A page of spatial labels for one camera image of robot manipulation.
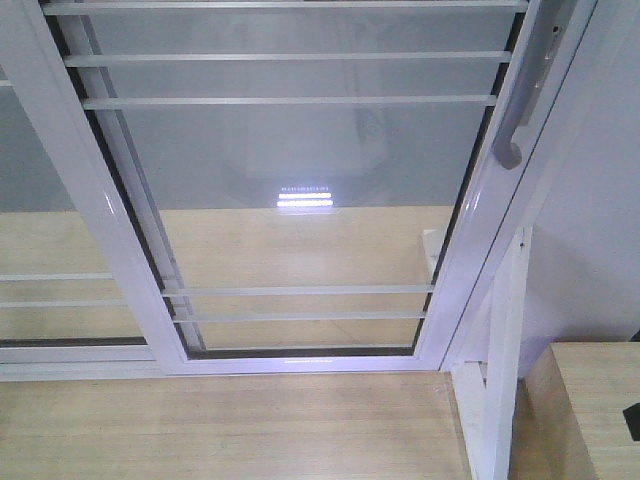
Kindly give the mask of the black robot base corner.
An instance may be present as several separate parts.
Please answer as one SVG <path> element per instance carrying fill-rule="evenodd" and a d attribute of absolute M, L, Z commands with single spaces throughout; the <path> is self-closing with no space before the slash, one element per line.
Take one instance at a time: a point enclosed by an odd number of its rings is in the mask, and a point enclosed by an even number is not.
<path fill-rule="evenodd" d="M 623 410 L 629 434 L 634 442 L 640 441 L 640 403 L 634 403 Z"/>

